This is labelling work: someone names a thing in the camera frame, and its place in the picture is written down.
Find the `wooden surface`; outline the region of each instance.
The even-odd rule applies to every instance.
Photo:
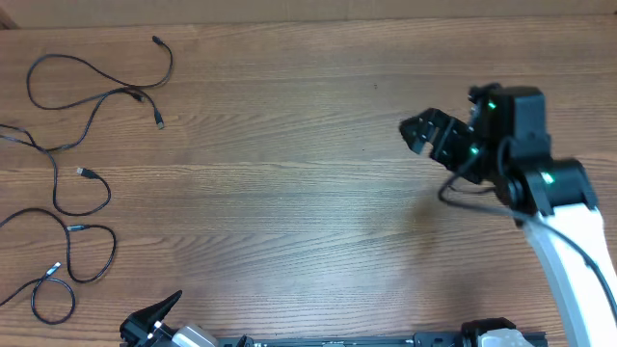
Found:
[[[0,0],[19,28],[611,14],[616,0]]]
[[[112,227],[113,267],[74,285],[77,310],[63,325],[38,322],[27,293],[1,307],[0,344],[117,345],[130,312],[183,289],[168,323],[216,336],[409,334],[505,316],[564,346],[521,231],[440,205],[446,170],[411,153],[397,125],[430,106],[466,118],[471,84],[540,87],[554,154],[586,166],[615,254],[616,32],[613,15],[1,32],[0,122],[46,147],[76,139],[94,106],[35,108],[24,80],[38,56],[77,55],[122,80],[153,82],[168,60],[156,34],[176,66],[151,93],[164,130],[147,105],[116,95],[86,141],[56,156],[66,208],[104,198],[76,167],[109,181],[109,206],[63,219]],[[46,105],[113,86],[65,61],[33,77]],[[6,142],[0,151],[0,216],[52,209],[48,160]],[[0,232],[0,296],[64,261],[64,235],[43,217]],[[103,232],[75,234],[77,274],[95,273],[109,249]],[[40,309],[63,314],[67,294],[43,291]]]

